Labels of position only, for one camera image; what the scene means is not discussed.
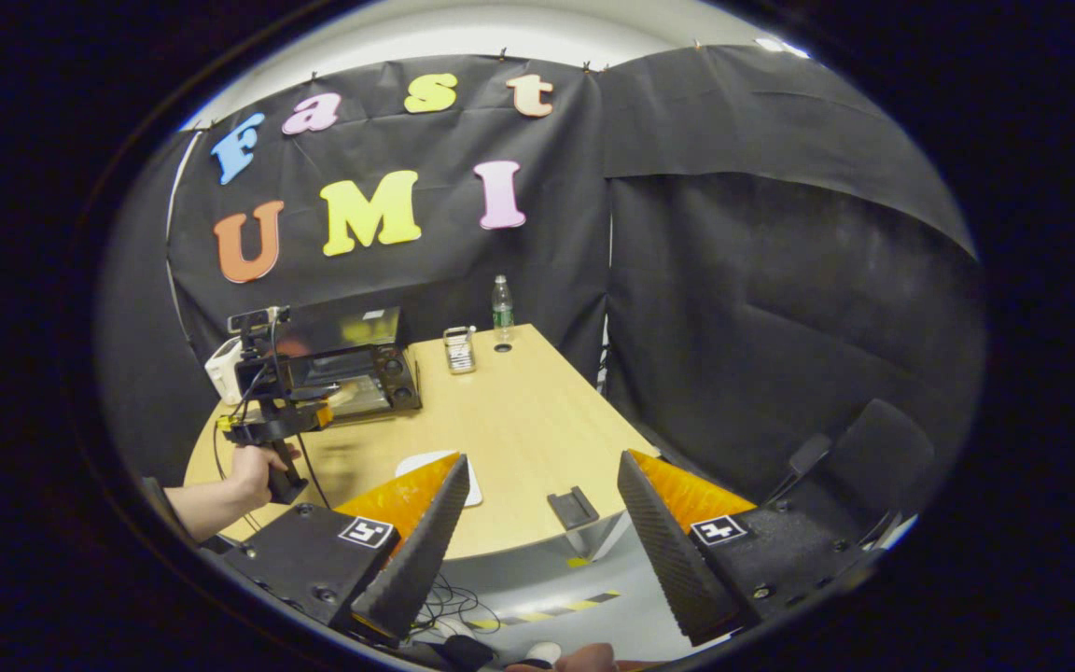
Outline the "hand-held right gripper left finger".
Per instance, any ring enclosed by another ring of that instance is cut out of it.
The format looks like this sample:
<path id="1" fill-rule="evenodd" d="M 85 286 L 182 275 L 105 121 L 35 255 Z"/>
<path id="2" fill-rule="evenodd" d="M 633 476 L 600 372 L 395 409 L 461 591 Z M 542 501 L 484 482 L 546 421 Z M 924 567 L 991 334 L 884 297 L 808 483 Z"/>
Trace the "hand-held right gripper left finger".
<path id="1" fill-rule="evenodd" d="M 313 621 L 396 647 L 438 578 L 469 489 L 465 455 L 445 455 L 336 510 L 299 503 L 220 560 Z"/>

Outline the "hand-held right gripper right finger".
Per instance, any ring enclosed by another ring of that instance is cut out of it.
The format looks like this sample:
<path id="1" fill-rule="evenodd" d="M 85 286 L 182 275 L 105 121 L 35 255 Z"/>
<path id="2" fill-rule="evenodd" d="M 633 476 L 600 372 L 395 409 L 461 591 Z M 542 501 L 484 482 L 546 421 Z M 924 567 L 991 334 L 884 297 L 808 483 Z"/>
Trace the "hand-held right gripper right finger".
<path id="1" fill-rule="evenodd" d="M 788 503 L 756 506 L 637 451 L 616 486 L 680 633 L 700 646 L 848 590 L 880 552 Z"/>

